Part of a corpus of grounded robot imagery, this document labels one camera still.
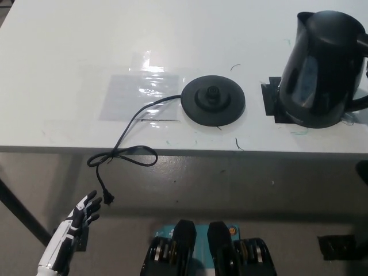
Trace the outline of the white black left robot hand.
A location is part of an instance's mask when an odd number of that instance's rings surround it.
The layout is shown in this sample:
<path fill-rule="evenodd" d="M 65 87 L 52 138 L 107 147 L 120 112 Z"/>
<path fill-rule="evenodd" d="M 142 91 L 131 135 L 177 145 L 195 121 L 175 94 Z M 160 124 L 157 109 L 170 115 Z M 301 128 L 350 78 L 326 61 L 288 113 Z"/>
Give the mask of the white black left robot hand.
<path fill-rule="evenodd" d="M 99 218 L 102 198 L 93 190 L 84 196 L 59 224 L 51 237 L 37 268 L 37 276 L 67 275 L 70 262 L 82 235 Z"/>

